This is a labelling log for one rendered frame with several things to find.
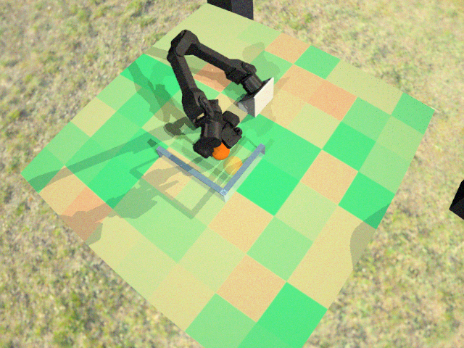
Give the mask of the translucent yellow ball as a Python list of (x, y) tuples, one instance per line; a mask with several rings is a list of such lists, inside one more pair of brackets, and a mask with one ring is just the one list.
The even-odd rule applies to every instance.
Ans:
[(229, 156), (223, 163), (224, 171), (229, 175), (235, 175), (235, 173), (242, 166), (242, 161), (236, 156)]

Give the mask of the orange ball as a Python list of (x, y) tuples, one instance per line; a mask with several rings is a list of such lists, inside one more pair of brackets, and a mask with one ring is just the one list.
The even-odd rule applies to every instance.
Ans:
[(217, 160), (224, 160), (230, 152), (230, 149), (227, 149), (223, 143), (219, 147), (215, 147), (213, 149), (214, 152), (212, 153), (212, 156)]

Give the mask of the low clear glass walls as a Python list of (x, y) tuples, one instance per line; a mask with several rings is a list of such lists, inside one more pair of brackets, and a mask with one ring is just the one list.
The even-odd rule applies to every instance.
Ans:
[(222, 200), (223, 202), (227, 202), (229, 198), (233, 195), (233, 193), (236, 191), (236, 189), (241, 185), (241, 183), (244, 181), (244, 179), (248, 176), (248, 174), (251, 173), (251, 171), (254, 169), (254, 167), (257, 165), (257, 163), (262, 159), (262, 157), (265, 155), (265, 147), (264, 149), (257, 155), (257, 157), (254, 159), (254, 161), (251, 163), (251, 165), (245, 170), (245, 172), (241, 175), (241, 177), (235, 182), (235, 184), (232, 186), (232, 188), (228, 191), (228, 193), (223, 196), (216, 192), (214, 189), (210, 188), (207, 184), (203, 183), (200, 181), (198, 178), (194, 177), (192, 174), (188, 173), (186, 170), (184, 170), (181, 166), (177, 165), (174, 163), (172, 160), (168, 159), (164, 154), (161, 154), (158, 152), (160, 157), (166, 161), (168, 164), (172, 165), (174, 168), (182, 172), (185, 176), (190, 178), (192, 181), (195, 183), (199, 184), (201, 187), (209, 191), (211, 194), (215, 195), (218, 199)]

